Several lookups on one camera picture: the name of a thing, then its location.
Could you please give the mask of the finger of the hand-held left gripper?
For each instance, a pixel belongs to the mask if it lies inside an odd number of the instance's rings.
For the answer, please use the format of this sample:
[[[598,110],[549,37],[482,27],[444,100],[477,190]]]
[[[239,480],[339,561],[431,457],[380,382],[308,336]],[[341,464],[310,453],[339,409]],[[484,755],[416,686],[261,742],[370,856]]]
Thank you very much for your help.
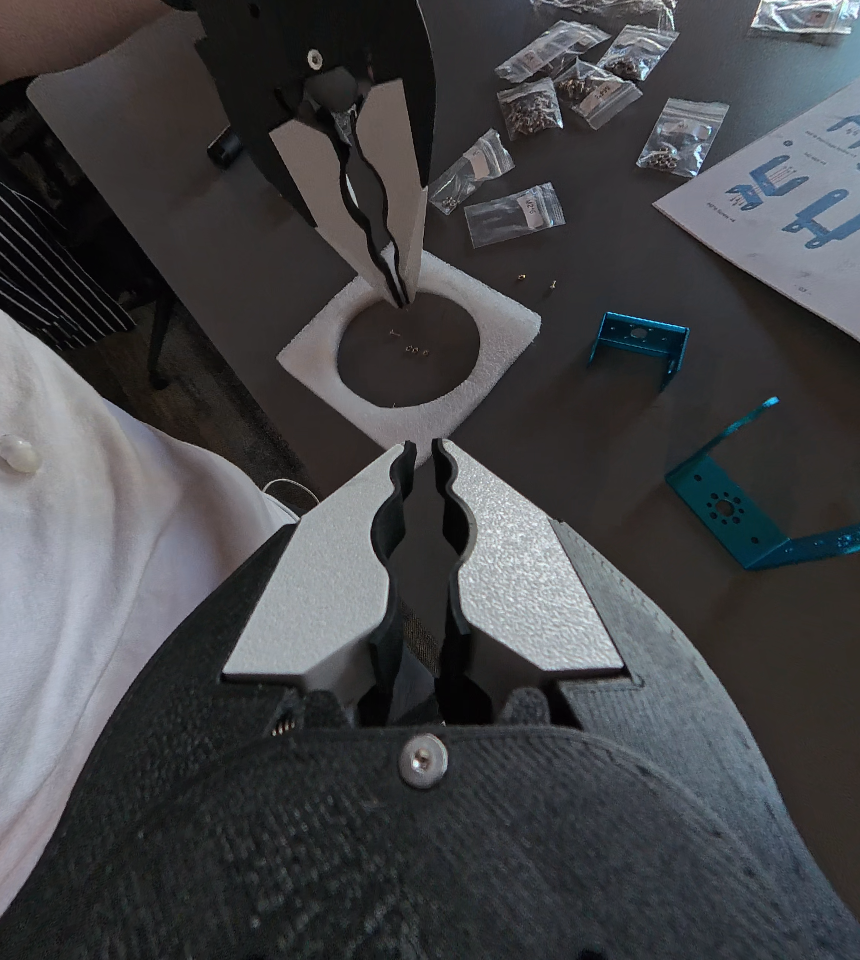
[[[316,232],[379,295],[402,307],[399,285],[377,252],[371,224],[348,187],[351,152],[335,126],[313,126],[292,119],[269,136],[315,222]]]
[[[419,290],[428,189],[420,179],[401,78],[371,87],[356,118],[355,136],[362,160],[386,192],[384,222],[407,305]]]

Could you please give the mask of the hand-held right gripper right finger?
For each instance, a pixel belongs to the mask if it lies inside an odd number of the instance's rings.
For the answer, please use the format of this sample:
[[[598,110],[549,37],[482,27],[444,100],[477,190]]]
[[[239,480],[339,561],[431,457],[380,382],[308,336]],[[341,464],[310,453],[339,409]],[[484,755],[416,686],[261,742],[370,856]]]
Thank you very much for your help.
[[[551,517],[450,439],[434,440],[433,461],[457,554],[436,679],[443,720],[488,724],[516,690],[625,676]]]

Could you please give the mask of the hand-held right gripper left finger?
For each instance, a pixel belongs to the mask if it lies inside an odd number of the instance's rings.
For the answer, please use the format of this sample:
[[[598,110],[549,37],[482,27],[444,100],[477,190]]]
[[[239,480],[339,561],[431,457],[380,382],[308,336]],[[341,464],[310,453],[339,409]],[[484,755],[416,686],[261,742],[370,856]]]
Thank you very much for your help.
[[[388,559],[405,535],[416,445],[391,447],[307,512],[221,670],[226,682],[326,690],[366,724],[419,701],[419,665]]]

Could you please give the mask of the long blue U bracket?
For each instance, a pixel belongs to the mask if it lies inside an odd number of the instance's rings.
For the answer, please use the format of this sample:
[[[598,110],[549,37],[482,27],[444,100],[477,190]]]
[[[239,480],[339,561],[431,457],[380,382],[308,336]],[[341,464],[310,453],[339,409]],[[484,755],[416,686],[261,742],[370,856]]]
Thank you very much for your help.
[[[727,426],[665,476],[669,487],[744,569],[774,570],[860,553],[860,523],[792,538],[714,460],[712,451],[777,405],[764,401]]]

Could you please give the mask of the small blue servo bracket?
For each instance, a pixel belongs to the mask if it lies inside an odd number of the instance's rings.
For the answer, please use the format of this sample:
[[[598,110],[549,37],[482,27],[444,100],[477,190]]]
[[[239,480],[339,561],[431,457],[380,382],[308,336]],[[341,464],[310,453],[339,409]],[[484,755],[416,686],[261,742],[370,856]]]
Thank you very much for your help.
[[[660,358],[665,362],[659,387],[663,392],[682,367],[689,339],[690,329],[686,326],[608,311],[591,344],[587,366],[604,346]]]

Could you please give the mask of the dark grey desk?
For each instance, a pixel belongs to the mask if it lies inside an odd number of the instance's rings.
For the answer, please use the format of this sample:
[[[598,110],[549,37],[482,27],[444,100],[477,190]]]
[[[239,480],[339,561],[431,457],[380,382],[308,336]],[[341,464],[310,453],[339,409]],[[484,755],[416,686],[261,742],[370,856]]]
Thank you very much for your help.
[[[860,958],[742,715],[566,523],[623,677],[397,721],[221,670],[296,521],[162,644],[104,728],[0,958]]]

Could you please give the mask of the group of clear hardware bags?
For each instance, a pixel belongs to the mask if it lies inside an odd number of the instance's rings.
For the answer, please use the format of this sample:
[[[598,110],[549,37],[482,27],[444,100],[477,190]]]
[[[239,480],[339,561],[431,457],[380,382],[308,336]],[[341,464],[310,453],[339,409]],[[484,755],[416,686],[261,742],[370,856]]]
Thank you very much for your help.
[[[596,62],[584,58],[609,39],[596,24],[559,19],[495,68],[508,84],[497,102],[509,140],[562,130],[566,107],[598,131],[642,97],[641,84],[679,34],[677,2],[532,2],[582,16],[622,20],[624,26]],[[832,41],[852,32],[860,2],[758,2],[752,35]],[[669,99],[636,162],[638,168],[695,178],[724,124],[729,104]],[[514,161],[500,134],[489,129],[431,185],[430,203],[442,214],[477,189],[508,174]],[[467,205],[474,249],[563,226],[556,188],[538,184],[495,200]]]

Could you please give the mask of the white shirt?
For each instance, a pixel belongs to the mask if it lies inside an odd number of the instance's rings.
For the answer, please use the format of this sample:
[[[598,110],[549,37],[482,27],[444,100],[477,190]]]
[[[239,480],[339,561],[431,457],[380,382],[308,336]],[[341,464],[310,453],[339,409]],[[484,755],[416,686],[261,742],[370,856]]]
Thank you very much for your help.
[[[295,514],[231,462],[145,425],[0,309],[0,918],[124,693]]]

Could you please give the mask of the striped dark cloth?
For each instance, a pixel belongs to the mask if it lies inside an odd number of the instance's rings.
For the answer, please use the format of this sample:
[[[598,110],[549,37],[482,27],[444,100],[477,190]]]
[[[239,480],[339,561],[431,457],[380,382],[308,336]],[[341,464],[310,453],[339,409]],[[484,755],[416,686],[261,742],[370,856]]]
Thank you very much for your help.
[[[1,181],[0,309],[56,351],[135,328],[57,239],[39,205]]]

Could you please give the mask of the open instruction manual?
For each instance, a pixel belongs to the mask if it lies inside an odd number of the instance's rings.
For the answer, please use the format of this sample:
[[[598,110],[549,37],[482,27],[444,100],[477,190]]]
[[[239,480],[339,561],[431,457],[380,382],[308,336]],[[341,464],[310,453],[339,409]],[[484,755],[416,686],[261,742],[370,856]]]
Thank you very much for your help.
[[[860,78],[654,206],[860,343]]]

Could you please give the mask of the white square foam frame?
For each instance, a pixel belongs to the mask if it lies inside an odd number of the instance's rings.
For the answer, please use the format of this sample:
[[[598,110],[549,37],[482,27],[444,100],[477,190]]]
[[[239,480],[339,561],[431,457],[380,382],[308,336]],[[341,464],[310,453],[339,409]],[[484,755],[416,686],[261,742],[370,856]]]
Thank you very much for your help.
[[[415,443],[421,466],[433,440],[449,437],[535,339],[541,318],[426,251],[417,295],[397,309],[356,277],[277,359],[383,449]],[[405,354],[407,344],[430,354]]]

